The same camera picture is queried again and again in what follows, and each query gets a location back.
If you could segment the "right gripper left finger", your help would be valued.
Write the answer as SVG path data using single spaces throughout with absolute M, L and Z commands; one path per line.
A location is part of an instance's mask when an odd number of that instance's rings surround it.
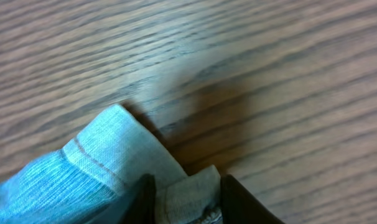
M 133 199 L 130 201 L 121 223 L 155 224 L 156 183 L 154 176 L 144 174 L 129 190 L 128 196 L 132 196 Z

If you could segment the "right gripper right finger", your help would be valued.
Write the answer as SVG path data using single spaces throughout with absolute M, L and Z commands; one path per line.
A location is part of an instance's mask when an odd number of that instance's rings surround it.
M 220 190 L 224 224 L 284 224 L 232 175 L 221 178 Z

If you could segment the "light blue denim jeans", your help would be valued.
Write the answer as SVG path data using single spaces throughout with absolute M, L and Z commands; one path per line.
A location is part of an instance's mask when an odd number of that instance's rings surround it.
M 217 169 L 187 175 L 120 105 L 0 183 L 0 223 L 87 223 L 144 174 L 155 178 L 156 223 L 221 223 Z

